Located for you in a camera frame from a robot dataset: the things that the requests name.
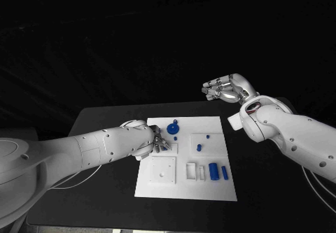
white cable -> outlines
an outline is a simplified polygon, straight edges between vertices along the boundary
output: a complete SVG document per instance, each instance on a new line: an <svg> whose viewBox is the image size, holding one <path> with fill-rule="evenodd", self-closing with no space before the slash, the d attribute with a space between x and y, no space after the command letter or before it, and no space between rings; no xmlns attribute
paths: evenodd
<svg viewBox="0 0 336 233"><path fill-rule="evenodd" d="M92 175L97 173L97 171L99 170L99 167L97 168L97 170L94 171L94 173L91 174L91 176L81 182L81 183L78 183L78 184L75 184L74 186L71 186L71 187L65 187L65 188L52 188L52 189L68 189L68 188L74 188L74 187L76 187L78 185L81 185L91 177L92 177Z"/></svg>
<svg viewBox="0 0 336 233"><path fill-rule="evenodd" d="M316 175L314 175L313 172L311 172L311 175L313 175L316 181L319 182L320 186L322 186L322 187L324 188L324 190L330 193L330 195L336 198L336 195L329 191L329 189L326 188L326 186L322 184L322 182L320 182L320 180L317 179L317 177L316 177Z"/></svg>
<svg viewBox="0 0 336 233"><path fill-rule="evenodd" d="M76 175L79 174L79 172L76 172L66 180L63 180L59 184L56 184L55 186L50 187L50 189L53 189L56 186L59 186L61 184L63 184L69 179L72 179Z"/></svg>
<svg viewBox="0 0 336 233"><path fill-rule="evenodd" d="M303 168L303 173L304 173L306 179L307 179L307 181L309 181L309 183L310 183L310 180L309 180L309 177L307 177L307 174L306 174L304 167L301 166L301 168ZM329 205L329 203L324 201L324 199L323 199L322 196L319 195L319 193L317 193L317 191L316 191L316 189L314 189L311 183L310 183L310 187L311 187L314 193L317 194L317 196L320 197L322 201L324 202L324 204L326 204L327 207L330 208L330 210L336 213L335 209L332 208L332 206Z"/></svg>

blue disc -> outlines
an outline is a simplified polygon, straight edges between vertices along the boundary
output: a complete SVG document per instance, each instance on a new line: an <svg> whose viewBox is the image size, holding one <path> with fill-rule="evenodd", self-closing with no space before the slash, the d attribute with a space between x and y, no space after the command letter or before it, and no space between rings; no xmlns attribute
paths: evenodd
<svg viewBox="0 0 336 233"><path fill-rule="evenodd" d="M180 130L180 127L177 124L172 123L169 126L167 126L167 132L169 134L176 134L179 133L179 130Z"/></svg>

blue object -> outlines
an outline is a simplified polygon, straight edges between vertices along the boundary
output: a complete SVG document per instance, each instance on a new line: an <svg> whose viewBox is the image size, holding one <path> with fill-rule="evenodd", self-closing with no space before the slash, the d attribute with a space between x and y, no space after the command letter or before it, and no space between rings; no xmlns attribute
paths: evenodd
<svg viewBox="0 0 336 233"><path fill-rule="evenodd" d="M223 175L223 179L228 180L228 173L226 173L226 168L225 166L222 166L222 175Z"/></svg>
<svg viewBox="0 0 336 233"><path fill-rule="evenodd" d="M167 126L167 133L177 134L179 130L180 130L180 127L177 125L177 120L173 120L173 123Z"/></svg>
<svg viewBox="0 0 336 233"><path fill-rule="evenodd" d="M219 180L219 173L218 173L216 163L209 164L209 170L211 170L212 181L218 181Z"/></svg>

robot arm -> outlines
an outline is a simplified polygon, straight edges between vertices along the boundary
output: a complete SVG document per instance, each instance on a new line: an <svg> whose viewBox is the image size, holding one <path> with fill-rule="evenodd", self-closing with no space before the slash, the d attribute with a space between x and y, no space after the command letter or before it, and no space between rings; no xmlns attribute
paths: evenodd
<svg viewBox="0 0 336 233"><path fill-rule="evenodd" d="M143 120L49 141L0 138L0 228L66 176L130 155L141 160L159 146L169 148L160 129Z"/></svg>
<svg viewBox="0 0 336 233"><path fill-rule="evenodd" d="M248 137L273 140L281 153L316 174L336 183L336 129L307 116L294 115L274 98L260 96L239 74L203 84L208 100L239 102L239 113L228 120Z"/></svg>

black table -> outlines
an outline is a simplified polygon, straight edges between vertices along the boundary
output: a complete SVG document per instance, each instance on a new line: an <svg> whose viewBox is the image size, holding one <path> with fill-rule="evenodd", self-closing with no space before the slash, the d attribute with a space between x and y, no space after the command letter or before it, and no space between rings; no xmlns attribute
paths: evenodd
<svg viewBox="0 0 336 233"><path fill-rule="evenodd" d="M293 109L287 99L277 98ZM221 116L238 202L134 197L140 162L127 157L105 164L84 184L50 190L27 215L33 225L102 227L190 232L326 232L335 215L320 202L301 167L267 140L255 143L228 117L239 104L185 102L82 110L69 136L120 126L148 117ZM84 180L79 173L66 186Z"/></svg>

